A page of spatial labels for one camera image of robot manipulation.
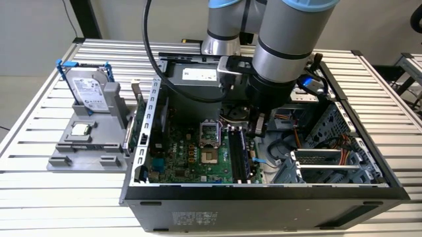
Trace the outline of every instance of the sticker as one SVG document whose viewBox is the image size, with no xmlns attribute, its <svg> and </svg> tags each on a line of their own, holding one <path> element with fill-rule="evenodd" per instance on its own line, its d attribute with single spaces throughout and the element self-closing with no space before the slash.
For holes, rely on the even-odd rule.
<svg viewBox="0 0 422 237">
<path fill-rule="evenodd" d="M 72 146 L 72 148 L 74 148 L 74 149 L 88 149 L 86 146 Z"/>
<path fill-rule="evenodd" d="M 108 112 L 98 81 L 92 78 L 74 78 L 73 84 L 84 106 L 93 112 Z"/>
<path fill-rule="evenodd" d="M 181 79 L 216 81 L 216 70 L 201 68 L 185 68 L 182 69 Z"/>
<path fill-rule="evenodd" d="M 173 211 L 172 221 L 174 225 L 190 226 L 190 225 L 214 225 L 217 212 L 202 211 Z"/>
<path fill-rule="evenodd" d="M 291 129 L 292 126 L 291 126 L 291 120 L 285 120 L 285 119 L 279 119 L 276 118 L 273 120 L 273 123 L 275 123 L 275 127 L 276 129 Z"/>
</svg>

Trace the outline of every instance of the gray parts holder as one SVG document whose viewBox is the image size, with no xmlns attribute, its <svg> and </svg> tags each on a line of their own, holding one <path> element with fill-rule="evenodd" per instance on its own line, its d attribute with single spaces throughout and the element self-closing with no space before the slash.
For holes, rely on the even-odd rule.
<svg viewBox="0 0 422 237">
<path fill-rule="evenodd" d="M 73 105 L 69 120 L 56 150 L 46 165 L 54 171 L 124 172 L 128 158 L 121 149 L 129 111 L 118 96 L 120 85 L 108 82 L 104 98 L 109 113 L 92 113 Z"/>
</svg>

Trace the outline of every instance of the robotic arm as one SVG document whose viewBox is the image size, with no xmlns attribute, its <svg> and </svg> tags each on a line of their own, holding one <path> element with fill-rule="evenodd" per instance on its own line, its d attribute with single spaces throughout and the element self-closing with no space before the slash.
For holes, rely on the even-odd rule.
<svg viewBox="0 0 422 237">
<path fill-rule="evenodd" d="M 252 60 L 229 57 L 225 72 L 248 72 L 248 134 L 263 136 L 271 110 L 289 98 L 339 0 L 209 0 L 202 54 L 239 55 L 239 32 L 259 33 Z"/>
</svg>

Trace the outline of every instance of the aluminum extrusion table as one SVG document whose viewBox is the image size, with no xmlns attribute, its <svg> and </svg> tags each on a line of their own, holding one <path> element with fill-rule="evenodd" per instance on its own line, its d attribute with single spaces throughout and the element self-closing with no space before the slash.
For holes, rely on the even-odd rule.
<svg viewBox="0 0 422 237">
<path fill-rule="evenodd" d="M 252 55 L 244 46 L 243 55 Z M 153 43 L 152 51 L 198 53 L 193 43 Z M 422 236 L 422 124 L 364 57 L 351 51 L 323 53 L 360 121 L 411 197 L 345 231 L 176 233 L 177 236 Z M 109 61 L 120 96 L 134 103 L 130 80 L 148 97 L 154 76 L 140 42 L 86 39 L 72 44 L 62 60 Z M 73 110 L 65 82 L 53 70 L 0 144 L 0 236 L 126 236 L 142 229 L 128 207 L 117 204 L 122 173 L 52 173 L 45 169 Z"/>
</svg>

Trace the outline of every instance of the blue ring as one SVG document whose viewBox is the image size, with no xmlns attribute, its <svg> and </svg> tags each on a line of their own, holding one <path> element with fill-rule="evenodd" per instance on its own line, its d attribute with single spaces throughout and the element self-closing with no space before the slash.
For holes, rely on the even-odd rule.
<svg viewBox="0 0 422 237">
<path fill-rule="evenodd" d="M 241 0 L 209 0 L 208 8 L 221 8 L 229 6 Z"/>
<path fill-rule="evenodd" d="M 332 8 L 339 0 L 281 0 L 288 6 L 299 11 L 320 12 Z"/>
</svg>

